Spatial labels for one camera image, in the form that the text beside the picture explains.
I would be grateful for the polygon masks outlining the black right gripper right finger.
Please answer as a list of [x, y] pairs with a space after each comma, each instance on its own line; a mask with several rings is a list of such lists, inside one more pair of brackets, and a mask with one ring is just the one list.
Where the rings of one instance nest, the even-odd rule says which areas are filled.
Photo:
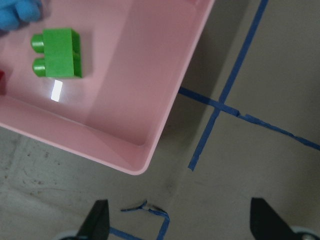
[[250, 202], [250, 231], [255, 240], [296, 240], [289, 225], [263, 198]]

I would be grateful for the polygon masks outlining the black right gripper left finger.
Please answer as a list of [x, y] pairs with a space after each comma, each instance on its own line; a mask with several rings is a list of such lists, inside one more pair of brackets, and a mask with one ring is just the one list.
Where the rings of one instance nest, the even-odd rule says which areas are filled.
[[109, 202], [97, 200], [75, 235], [76, 240], [107, 240], [110, 233]]

